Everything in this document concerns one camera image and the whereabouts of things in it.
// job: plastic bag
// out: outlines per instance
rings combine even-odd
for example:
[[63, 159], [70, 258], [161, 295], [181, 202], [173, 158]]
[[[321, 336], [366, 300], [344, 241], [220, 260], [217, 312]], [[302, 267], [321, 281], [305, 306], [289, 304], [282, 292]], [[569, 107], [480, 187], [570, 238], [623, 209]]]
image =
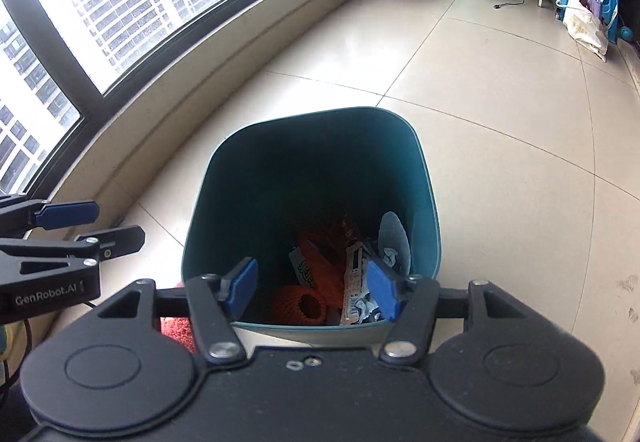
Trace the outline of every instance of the plastic bag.
[[606, 62], [607, 48], [609, 40], [607, 39], [607, 31], [616, 21], [618, 16], [618, 0], [611, 17], [609, 25], [604, 26], [591, 11], [582, 5], [580, 0], [566, 0], [566, 5], [561, 4], [563, 0], [556, 1], [558, 8], [564, 8], [564, 18], [562, 22], [566, 26], [569, 35], [574, 38], [577, 43], [581, 44], [600, 59]]

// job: metal bolt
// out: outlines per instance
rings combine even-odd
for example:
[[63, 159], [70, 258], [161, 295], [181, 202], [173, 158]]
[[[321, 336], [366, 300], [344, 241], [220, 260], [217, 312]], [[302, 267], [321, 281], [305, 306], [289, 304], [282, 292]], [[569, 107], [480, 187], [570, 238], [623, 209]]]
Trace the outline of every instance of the metal bolt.
[[414, 343], [410, 343], [409, 341], [393, 341], [385, 345], [386, 355], [398, 359], [411, 357], [417, 351], [418, 348], [415, 347]]
[[236, 343], [214, 343], [209, 346], [209, 355], [216, 359], [233, 359], [240, 353], [240, 346]]
[[305, 367], [305, 365], [302, 364], [300, 361], [287, 361], [287, 364], [285, 364], [285, 366], [287, 366], [287, 369], [292, 370], [294, 372], [299, 372]]
[[322, 364], [322, 359], [318, 357], [308, 357], [305, 359], [305, 364], [307, 366], [320, 366]]

